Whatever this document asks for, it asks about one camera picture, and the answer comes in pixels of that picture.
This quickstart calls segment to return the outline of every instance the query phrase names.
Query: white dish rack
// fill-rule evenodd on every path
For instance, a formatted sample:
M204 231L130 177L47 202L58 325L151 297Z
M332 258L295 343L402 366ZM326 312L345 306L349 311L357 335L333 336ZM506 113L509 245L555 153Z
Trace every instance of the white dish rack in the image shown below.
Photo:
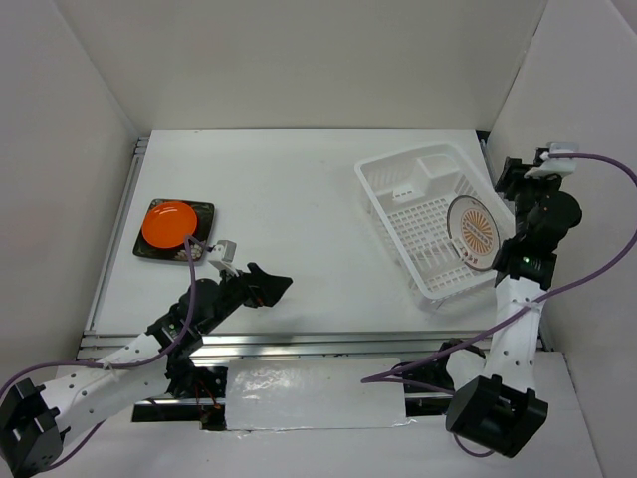
M365 209L419 308L493 285L494 271L473 270L460 259L447 232L447 210L457 196L478 199L494 217L501 241L513 234L514 217L462 149L428 145L360 161L355 171Z

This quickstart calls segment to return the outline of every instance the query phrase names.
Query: white panel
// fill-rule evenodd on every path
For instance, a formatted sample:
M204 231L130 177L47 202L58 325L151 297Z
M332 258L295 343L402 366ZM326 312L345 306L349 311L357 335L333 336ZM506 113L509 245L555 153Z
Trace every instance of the white panel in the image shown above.
M124 412L47 478L601 478L562 356L538 354L536 363L537 390L550 412L513 460L466 455L443 416L394 428L207 433L194 423L130 423Z
M395 383L361 383L398 358L237 360L228 367L229 430L387 428L407 423Z
M58 0L136 126L491 128L545 0Z
M532 159L548 141L575 141L637 169L635 79L637 36L609 0L551 0L489 141L496 170L507 155ZM580 202L583 220L557 250L556 285L601 266L637 226L637 191L622 173L583 160L577 167L563 189ZM637 467L628 411L637 393L636 268L633 252L544 309L608 478Z
M49 1L0 15L0 374L69 359L82 334L132 138Z

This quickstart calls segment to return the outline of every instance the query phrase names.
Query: black base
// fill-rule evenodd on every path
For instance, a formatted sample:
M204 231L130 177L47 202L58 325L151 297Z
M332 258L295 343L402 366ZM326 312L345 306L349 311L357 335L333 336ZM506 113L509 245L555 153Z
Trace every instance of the black base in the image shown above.
M447 431L513 458L546 421L548 404L502 385L502 379L478 376L451 399Z

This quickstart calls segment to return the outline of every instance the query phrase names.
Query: white wall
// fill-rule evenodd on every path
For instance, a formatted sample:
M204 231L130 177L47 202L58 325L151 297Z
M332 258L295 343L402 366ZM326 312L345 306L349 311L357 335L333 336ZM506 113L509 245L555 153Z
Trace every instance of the white wall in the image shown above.
M491 128L545 0L57 0L142 131Z
M489 149L532 159L548 141L637 169L637 36L609 0L550 0ZM637 227L637 191L605 165L580 161L564 190L584 217L558 249L555 284L601 266ZM637 419L637 252L602 279L552 299L546 317L566 351L607 478L634 476Z
M3 2L0 64L4 379L74 356L133 133L51 2Z

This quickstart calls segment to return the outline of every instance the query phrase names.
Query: cable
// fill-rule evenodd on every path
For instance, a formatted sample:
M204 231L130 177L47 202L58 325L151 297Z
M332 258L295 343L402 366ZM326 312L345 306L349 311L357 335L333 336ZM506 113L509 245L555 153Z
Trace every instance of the cable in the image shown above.
M402 383L403 385L415 386L417 388L423 388L429 391L437 391L438 393L446 393L447 395L454 394L454 390L450 390L448 388L442 388L436 385L430 385L429 383L424 383L422 381L415 380L406 380L404 378L382 378L380 380L375 380L374 383L384 382L384 383Z
M595 160L595 161L601 161L601 162L605 162L606 164L610 164L612 166L617 167L618 169L621 169L624 173L626 173L628 175L628 177L630 177L631 181L633 182L633 184L637 187L637 174L635 174L635 172L633 172L633 170L626 166L625 164L622 164L621 162L617 161L616 159L612 159L610 157L606 157L606 156L602 156L599 154L585 154L585 153L554 153L554 154L549 154L548 157L550 158L554 158L554 159L559 159L559 158L570 158L570 159L576 159L576 158L581 158L581 159L591 159L591 160ZM605 265L603 265L602 267L600 267L599 269L597 269L596 271L588 274L587 276L584 276L583 278L577 280L577 281L573 281L569 284L566 284L565 286L561 286L558 287L556 289L553 289L552 291L548 291L545 294L542 294L540 296L538 296L537 298L535 298L533 300L533 302L543 302L551 297L555 297L558 294L562 294L564 292L570 291L571 289L574 289L576 287L579 287L583 284L586 284L587 282L592 281L593 279L596 279L597 277L601 276L602 274L604 274L606 271L608 271L610 268L612 268L615 264L617 264L619 261L621 261L629 252L630 250L635 246L635 243L637 243L637 230L635 230L635 232L633 233L632 237L630 238L630 240L628 241L628 243L626 243L626 245L623 247L623 249L621 249L616 255L615 257L613 257L608 263L606 263ZM501 329L509 326L510 324L512 324L513 322L515 322L517 319L519 319L521 316L523 316L530 308L529 307L522 307L519 311L517 311L516 313L514 313L513 315L511 315L508 319L506 319L505 321L502 321L501 323L497 324L494 327L491 327L490 329L481 332L479 334L477 334L476 336L467 339L455 346L449 347L448 349L445 349L443 351L439 351L436 352L434 354L431 354L430 356L426 357L426 358L422 358L421 360L417 360L414 361L408 365L404 365L404 366L400 366L398 368L394 368L392 370L389 371L384 371L382 373L377 373L375 375L370 375L367 376L365 378L363 378L361 380L361 383L374 383L374 382L378 382L378 381L382 381L392 375L396 375L396 374L400 374L400 373L404 373L405 371L409 371L409 370L413 370L415 368L419 368L423 365L426 365L427 363L430 363L434 360L438 360L438 359L442 359L444 357L449 356L450 354L452 354L453 352L456 351L460 351L462 349L466 349L468 346L479 342L489 336L491 336L492 334L494 334L497 331L500 331Z
M124 369L131 369L131 368L135 368L137 366L143 366L143 365L148 365L149 363L153 363L154 361L157 361L159 359L161 359L162 357L167 356L168 354L170 354L172 351L174 351L174 349L179 345L179 343L181 342L181 340L185 337L186 333L188 332L188 329L190 328L190 324L192 323L192 317L194 315L194 304L195 304L195 299L196 299L196 277L195 277L195 264L194 261L192 259L192 251L190 249L190 241L194 242L195 244L199 244L202 245L203 243L198 241L197 239L195 239L192 236L186 236L184 238L183 241L183 245L184 245L184 249L186 251L186 258L188 259L188 269L190 270L190 302L188 304L188 311L186 312L186 320L184 321L183 327L181 329L181 332L179 332L179 334L177 335L177 337L175 338L175 340L172 342L172 344L170 344L168 347L166 347L163 351L161 351L159 354L157 354L154 357L151 358L146 358L144 360L140 360L140 361L133 361L130 363L112 363L110 366L115 369L115 370L124 370ZM22 371L19 371L18 373L16 373L15 375L13 375L11 378L9 378L7 380L7 382L2 385L2 388L0 388L0 398L2 396L4 396L5 392L9 389L9 387L15 383L18 379L22 378L24 375L31 373L33 371L36 370L41 370L42 368L50 368L50 367L57 367L57 366L83 366L86 368L104 368L104 365L102 363L99 362L94 362L94 361L87 361L87 360L58 360L58 361L47 361L45 363L39 363L37 365L32 365L29 366L28 368L25 368Z
M489 450L489 451L485 451L483 453L480 453L478 451L472 451L469 448L467 448L462 441L460 441L460 438L458 438L458 435L454 433L454 440L456 440L456 443L458 444L458 446L460 447L460 449L462 451L464 451L465 453L467 453L468 455L471 455L473 457L476 458L487 458L488 456L491 456L495 453L494 450Z
M93 435L96 434L96 431L98 431L100 429L100 427L104 425L104 422L101 421L100 423L98 423L96 426L94 426L91 431L87 434L87 436L84 437L84 439L80 442L80 444L78 446L76 446L73 451L71 453L69 453L67 456L65 456L63 459L61 459L60 461L54 463L53 465L47 466L44 471L51 471L51 470L55 470L56 468L64 465L67 461L69 461L71 458L73 458L74 456L76 456L76 454L78 454L78 452L84 448L84 445L86 445L87 443L89 443L89 440L91 439L91 437Z

